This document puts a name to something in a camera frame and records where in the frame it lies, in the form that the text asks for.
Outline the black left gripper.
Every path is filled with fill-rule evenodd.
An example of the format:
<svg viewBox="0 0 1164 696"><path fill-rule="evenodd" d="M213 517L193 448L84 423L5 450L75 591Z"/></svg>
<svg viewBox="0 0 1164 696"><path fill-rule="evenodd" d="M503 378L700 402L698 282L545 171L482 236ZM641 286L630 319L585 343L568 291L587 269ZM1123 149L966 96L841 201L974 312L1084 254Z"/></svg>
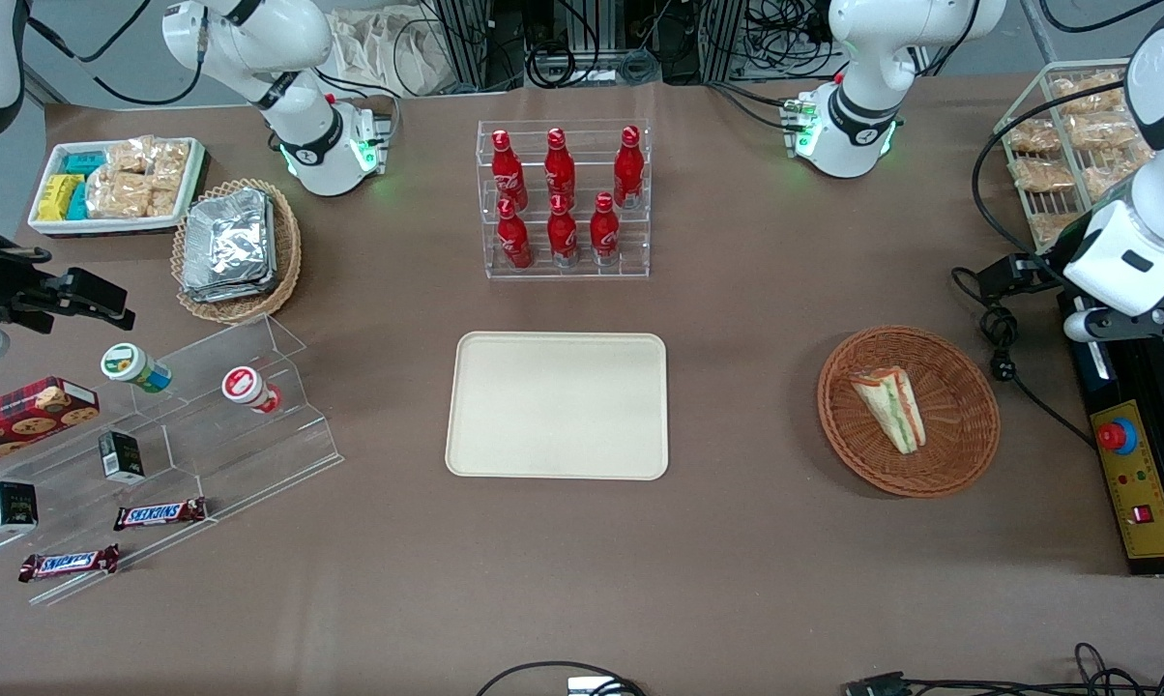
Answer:
<svg viewBox="0 0 1164 696"><path fill-rule="evenodd" d="M1087 303L1094 301L1094 294L1067 280L1063 276L1065 265L1071 263L1083 237L1090 229L1090 216L1077 216L1071 221L1059 237L1056 237L1051 249L1037 255L1010 254L998 263L980 270L978 274L978 298L984 303L1001 303L1005 297L1015 294L1038 294L1049 290L1062 290L1069 297L1083 297Z"/></svg>

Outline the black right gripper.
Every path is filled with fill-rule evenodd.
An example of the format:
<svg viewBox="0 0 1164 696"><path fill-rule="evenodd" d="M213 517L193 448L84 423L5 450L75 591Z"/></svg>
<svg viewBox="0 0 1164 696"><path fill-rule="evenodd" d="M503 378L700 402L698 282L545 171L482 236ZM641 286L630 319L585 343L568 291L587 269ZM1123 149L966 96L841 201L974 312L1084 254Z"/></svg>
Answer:
<svg viewBox="0 0 1164 696"><path fill-rule="evenodd" d="M0 324L34 334L51 334L56 317L86 317L118 331L132 331L136 314L128 291L100 275L69 267L54 275L42 269L52 254L0 235Z"/></svg>

